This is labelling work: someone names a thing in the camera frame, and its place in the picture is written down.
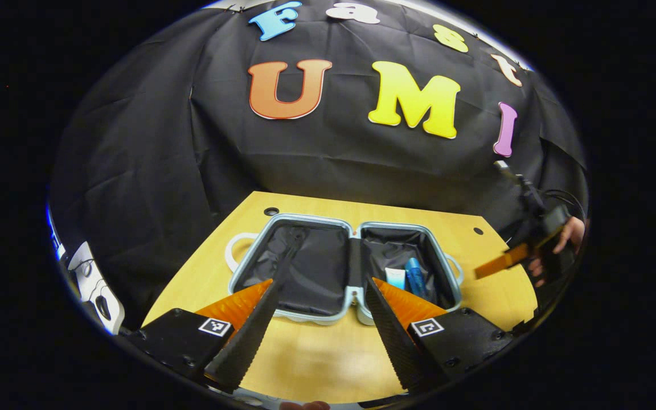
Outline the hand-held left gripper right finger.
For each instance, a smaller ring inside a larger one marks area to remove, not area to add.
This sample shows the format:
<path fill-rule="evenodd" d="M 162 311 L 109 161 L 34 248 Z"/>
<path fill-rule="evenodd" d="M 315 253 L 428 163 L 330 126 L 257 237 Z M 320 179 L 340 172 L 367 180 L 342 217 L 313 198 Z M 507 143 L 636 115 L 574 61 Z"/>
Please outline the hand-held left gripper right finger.
<path fill-rule="evenodd" d="M 514 340 L 472 309 L 445 311 L 378 278 L 367 281 L 366 304 L 410 394 L 460 382 Z"/>

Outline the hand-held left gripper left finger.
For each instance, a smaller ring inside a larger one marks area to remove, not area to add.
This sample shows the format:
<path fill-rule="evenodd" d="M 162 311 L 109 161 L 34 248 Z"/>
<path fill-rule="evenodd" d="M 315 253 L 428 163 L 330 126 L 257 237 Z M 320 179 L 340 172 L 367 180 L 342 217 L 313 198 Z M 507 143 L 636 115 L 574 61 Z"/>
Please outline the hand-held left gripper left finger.
<path fill-rule="evenodd" d="M 279 288 L 269 278 L 196 312 L 173 308 L 126 340 L 185 379 L 232 393 L 257 355 Z"/>

